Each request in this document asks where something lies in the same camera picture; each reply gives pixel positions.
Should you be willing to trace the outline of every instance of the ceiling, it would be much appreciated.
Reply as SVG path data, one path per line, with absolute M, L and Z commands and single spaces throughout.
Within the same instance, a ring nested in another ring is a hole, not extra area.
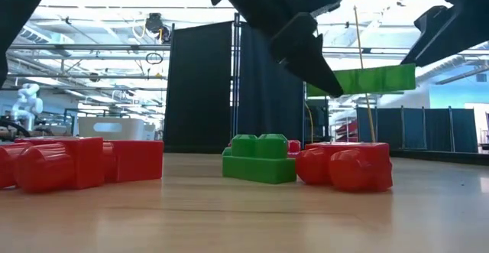
M 353 9 L 355 4 L 358 7 L 362 47 L 400 48 L 401 53 L 406 53 L 419 36 L 419 31 L 413 26 L 414 20 L 433 5 L 449 6 L 444 0 L 343 0 L 339 9 L 317 18 L 318 32 L 325 37 L 325 58 L 335 70 L 360 67 L 358 55 L 355 53 L 355 48 L 358 47 Z M 43 0 L 25 25 L 25 29 L 30 32 L 27 34 L 36 34 L 37 39 L 43 38 L 43 43 L 51 44 L 155 44 L 155 39 L 151 36 L 143 34 L 141 37 L 145 18 L 154 12 L 162 14 L 165 24 L 175 24 L 176 28 L 188 28 L 231 21 L 235 10 L 227 0 L 215 7 L 212 7 L 210 0 Z M 32 37 L 26 36 L 26 33 L 24 36 L 18 36 L 15 41 L 15 44 L 34 43 L 36 42 L 32 41 Z M 328 51 L 328 47 L 344 47 L 348 54 L 340 53 L 338 49 Z M 48 50 L 12 49 L 9 51 L 10 54 L 26 59 L 11 57 L 11 72 L 32 73 L 32 69 L 35 69 L 42 73 L 64 75 L 99 73 L 110 76 L 141 76 L 146 75 L 150 69 L 152 76 L 161 78 L 101 79 L 96 83 L 89 79 L 69 78 L 58 79 L 57 82 L 64 86 L 76 87 L 68 93 L 81 93 L 94 103 L 103 102 L 90 96 L 105 96 L 125 103 L 165 103 L 166 91 L 154 90 L 165 89 L 167 86 L 165 77 L 168 74 L 169 51 L 158 52 L 163 60 L 156 65 L 150 65 L 145 60 L 146 55 L 153 51 L 139 51 L 137 54 L 122 50 L 68 51 L 72 57 L 78 59 L 52 59 L 50 57 L 55 54 Z M 106 60 L 97 60 L 96 57 L 105 57 Z M 403 55 L 399 54 L 378 54 L 365 57 L 364 64 L 366 67 L 394 65 L 402 58 Z M 105 89 L 83 90 L 85 87 Z M 121 88 L 132 88 L 134 96 L 128 97 L 128 89 Z M 355 103 L 346 100 L 351 98 L 341 101 L 352 105 Z

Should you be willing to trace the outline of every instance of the yellow cable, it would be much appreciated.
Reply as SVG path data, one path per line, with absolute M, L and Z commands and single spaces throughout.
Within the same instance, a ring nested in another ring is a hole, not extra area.
M 307 103 L 304 102 L 304 105 L 306 105 L 307 112 L 309 113 L 309 119 L 311 121 L 311 143 L 314 143 L 313 114 L 311 113 L 311 109 L 309 109 L 309 106 L 307 105 Z
M 363 55 L 361 52 L 361 42 L 360 42 L 360 24 L 358 23 L 358 13 L 357 13 L 357 4 L 356 1 L 353 0 L 354 2 L 354 7 L 353 10 L 355 11 L 355 23 L 357 26 L 357 39 L 358 39 L 358 53 L 360 54 L 360 64 L 361 64 L 361 69 L 364 69 L 364 59 Z M 368 99 L 368 94 L 365 93 L 365 98 L 367 100 L 367 110 L 368 110 L 368 121 L 370 123 L 370 134 L 371 134 L 371 139 L 372 142 L 375 142 L 375 130 L 374 130 L 374 120 L 372 118 L 372 111 L 370 109 L 370 100 Z
M 163 28 L 160 28 L 160 43 L 163 43 Z

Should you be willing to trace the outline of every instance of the green toy block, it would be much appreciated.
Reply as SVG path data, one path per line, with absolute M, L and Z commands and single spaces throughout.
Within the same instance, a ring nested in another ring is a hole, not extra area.
M 222 176 L 260 183 L 296 181 L 296 162 L 287 157 L 283 135 L 237 135 L 222 153 Z
M 222 156 L 223 157 L 227 157 L 227 156 L 230 156 L 230 155 L 232 155 L 231 147 L 226 147 L 224 149 L 224 151 L 222 152 Z

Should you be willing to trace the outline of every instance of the black cable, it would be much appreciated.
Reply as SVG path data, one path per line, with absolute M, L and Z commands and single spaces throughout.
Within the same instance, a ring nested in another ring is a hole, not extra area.
M 31 133 L 29 133 L 28 130 L 26 130 L 24 127 L 20 126 L 19 124 L 16 124 L 14 122 L 11 122 L 9 120 L 5 120 L 5 119 L 0 119 L 0 127 L 4 127 L 4 128 L 8 128 L 8 127 L 12 127 L 12 128 L 16 128 L 17 129 L 17 133 L 22 133 L 24 135 L 25 138 L 30 138 L 31 137 Z
M 163 63 L 163 57 L 161 56 L 161 54 L 158 53 L 149 53 L 146 55 L 146 62 L 150 65 L 158 65 Z

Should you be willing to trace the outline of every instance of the metal pole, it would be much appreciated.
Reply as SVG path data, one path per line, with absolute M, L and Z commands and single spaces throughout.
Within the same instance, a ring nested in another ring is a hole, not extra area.
M 238 134 L 238 83 L 239 83 L 239 26 L 240 15 L 235 13 L 235 19 L 233 21 L 233 64 L 232 64 L 232 135 L 233 138 Z
M 358 116 L 358 104 L 355 106 L 355 111 L 357 112 L 357 136 L 358 142 L 363 141 L 363 138 L 360 137 L 360 117 Z
M 63 117 L 63 124 L 66 124 L 66 118 L 68 117 L 68 109 L 64 109 L 64 117 Z
M 350 142 L 350 118 L 346 115 L 346 142 Z
M 453 153 L 455 153 L 455 136 L 453 133 L 453 114 L 452 107 L 449 106 L 449 120 L 450 120 L 450 148 Z
M 329 101 L 328 101 L 328 98 L 325 97 L 324 98 L 324 101 L 325 101 L 325 108 L 324 108 L 324 130 L 325 130 L 325 141 L 326 142 L 331 142 L 331 138 L 329 137 L 329 134 L 331 134 L 329 132 Z
M 127 75 L 58 75 L 58 74 L 9 74 L 8 78 L 28 78 L 28 77 L 43 77 L 43 78 L 74 78 L 74 79 L 167 79 L 165 76 L 127 76 Z
M 421 114 L 423 117 L 423 140 L 425 145 L 425 150 L 428 150 L 428 139 L 426 138 L 426 110 L 425 107 L 421 107 Z
M 377 105 L 375 106 L 375 137 L 377 138 L 377 141 L 380 141 L 379 140 L 379 111 Z
M 12 44 L 9 50 L 170 50 L 171 44 Z
M 404 125 L 404 106 L 402 105 L 400 107 L 400 124 L 401 124 L 401 149 L 405 149 L 406 148 L 406 126 Z
M 168 77 L 167 80 L 170 80 L 170 75 L 172 72 L 172 63 L 171 63 L 171 55 L 173 53 L 173 49 L 175 48 L 175 23 L 172 23 L 171 25 L 171 37 L 170 37 L 170 62 L 168 63 Z M 165 106 L 168 106 L 168 99 L 170 98 L 170 91 L 167 91 L 167 97 L 165 98 Z M 164 118 L 164 123 L 163 126 L 167 126 L 167 117 L 165 116 Z M 163 140 L 167 138 L 167 128 L 163 128 Z

